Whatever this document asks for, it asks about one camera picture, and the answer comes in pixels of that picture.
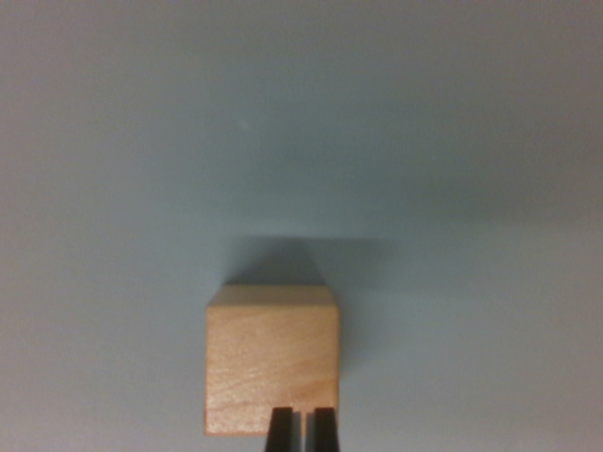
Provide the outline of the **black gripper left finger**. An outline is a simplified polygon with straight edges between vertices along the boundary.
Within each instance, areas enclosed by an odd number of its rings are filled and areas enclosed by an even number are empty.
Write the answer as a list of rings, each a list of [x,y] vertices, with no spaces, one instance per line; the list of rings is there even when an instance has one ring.
[[[271,412],[265,452],[290,452],[292,448],[292,408],[274,408]]]

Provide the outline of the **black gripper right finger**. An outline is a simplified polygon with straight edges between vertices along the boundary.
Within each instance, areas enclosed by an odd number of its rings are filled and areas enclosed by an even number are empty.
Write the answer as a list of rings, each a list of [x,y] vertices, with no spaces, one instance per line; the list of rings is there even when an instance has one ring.
[[[308,452],[339,452],[335,408],[316,408],[306,417],[306,450]]]

